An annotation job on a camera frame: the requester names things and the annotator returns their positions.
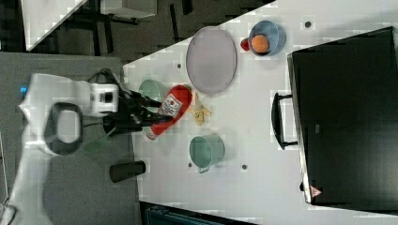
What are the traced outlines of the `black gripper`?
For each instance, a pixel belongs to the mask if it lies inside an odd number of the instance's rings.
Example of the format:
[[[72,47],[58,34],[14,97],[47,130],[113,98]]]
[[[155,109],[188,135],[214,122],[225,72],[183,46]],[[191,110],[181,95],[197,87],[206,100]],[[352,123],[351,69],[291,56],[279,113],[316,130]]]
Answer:
[[[159,108],[159,101],[134,91],[120,90],[118,94],[117,112],[112,112],[102,119],[103,130],[112,136],[139,132],[143,128],[173,120],[170,115],[154,112],[142,114],[144,107]]]

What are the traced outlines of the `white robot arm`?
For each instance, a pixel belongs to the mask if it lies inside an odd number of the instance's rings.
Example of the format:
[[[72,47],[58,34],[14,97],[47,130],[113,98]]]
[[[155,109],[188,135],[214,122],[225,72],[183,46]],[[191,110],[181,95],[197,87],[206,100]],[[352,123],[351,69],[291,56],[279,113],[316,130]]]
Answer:
[[[3,202],[1,225],[53,225],[43,203],[50,164],[81,147],[86,116],[101,118],[111,136],[171,121],[170,115],[149,110],[160,105],[131,91],[107,68],[86,81],[32,74],[19,104],[26,120],[22,155],[13,188]]]

